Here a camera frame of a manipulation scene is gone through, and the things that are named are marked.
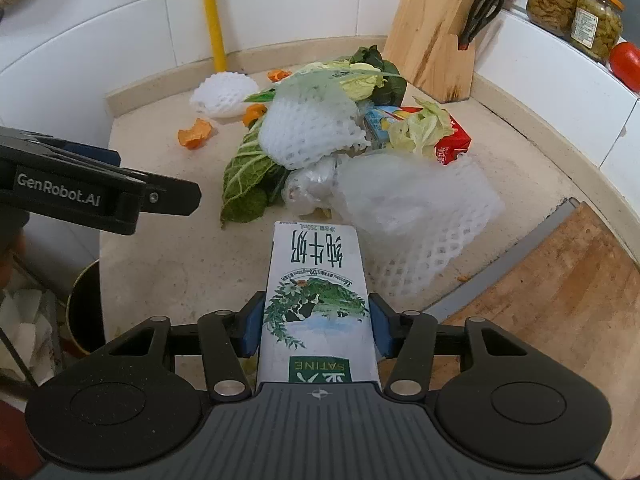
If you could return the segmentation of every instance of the glass jar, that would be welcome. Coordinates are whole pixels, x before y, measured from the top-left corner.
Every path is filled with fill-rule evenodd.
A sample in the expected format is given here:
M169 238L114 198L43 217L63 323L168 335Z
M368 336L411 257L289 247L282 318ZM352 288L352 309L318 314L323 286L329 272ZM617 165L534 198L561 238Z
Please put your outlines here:
M568 37L578 0L527 0L527 16L537 26Z
M571 44L603 64L622 34L620 0L578 0Z

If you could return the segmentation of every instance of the wooden cutting board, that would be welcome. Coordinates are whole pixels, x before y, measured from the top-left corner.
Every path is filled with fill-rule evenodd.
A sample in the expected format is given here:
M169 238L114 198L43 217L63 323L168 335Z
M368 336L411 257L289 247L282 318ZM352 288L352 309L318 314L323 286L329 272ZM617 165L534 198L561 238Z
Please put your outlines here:
M597 464L613 478L640 475L640 272L588 205L446 323L470 316L492 320L597 386L613 414ZM436 358L430 388L458 370L453 358Z

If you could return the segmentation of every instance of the kitchen counter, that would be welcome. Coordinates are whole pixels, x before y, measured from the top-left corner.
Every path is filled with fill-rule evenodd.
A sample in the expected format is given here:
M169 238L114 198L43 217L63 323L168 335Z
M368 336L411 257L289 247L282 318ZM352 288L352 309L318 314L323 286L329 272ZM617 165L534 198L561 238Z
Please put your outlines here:
M254 79L262 88L268 84L264 73ZM123 167L193 180L200 185L202 200L189 217L140 215L133 236L100 234L107 340L150 316L168 316L181 324L212 310L239 310L266 286L273 223L296 218L275 206L249 224L220 227L223 171L246 129L240 121L212 121L218 131L201 149L181 147L178 129L189 128L198 116L189 105L190 95L167 97L114 122L109 147L120 152ZM405 105L414 105L413 95L425 98L410 88ZM452 291L528 234L565 198L586 200L534 145L473 98L446 108L472 137L470 153L506 209L420 298L396 301L392 306L399 311L427 306ZM177 360L177 372L202 387L198 358Z

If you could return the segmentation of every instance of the scissors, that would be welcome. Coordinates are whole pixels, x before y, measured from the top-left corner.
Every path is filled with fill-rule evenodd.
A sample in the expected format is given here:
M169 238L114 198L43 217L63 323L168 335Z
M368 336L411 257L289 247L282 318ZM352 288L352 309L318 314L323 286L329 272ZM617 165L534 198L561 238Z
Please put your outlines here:
M458 37L458 50L468 49L469 43L498 15L503 4L504 0L474 0L465 28Z

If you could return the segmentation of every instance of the foam fruit net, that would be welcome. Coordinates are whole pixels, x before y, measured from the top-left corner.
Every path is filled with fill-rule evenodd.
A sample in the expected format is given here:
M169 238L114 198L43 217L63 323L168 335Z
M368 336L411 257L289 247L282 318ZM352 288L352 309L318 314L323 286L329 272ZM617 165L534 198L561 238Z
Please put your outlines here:
M207 77L193 91L190 103L197 112L212 118L237 117L244 114L244 100L258 91L258 83L236 72L219 72Z
M447 166L356 157L338 167L335 196L358 230L375 290L389 297L420 293L504 208L468 155Z
M289 77L279 86L258 134L260 146L288 170L304 168L325 155L364 148L364 130L355 122L356 104L337 82L322 74Z

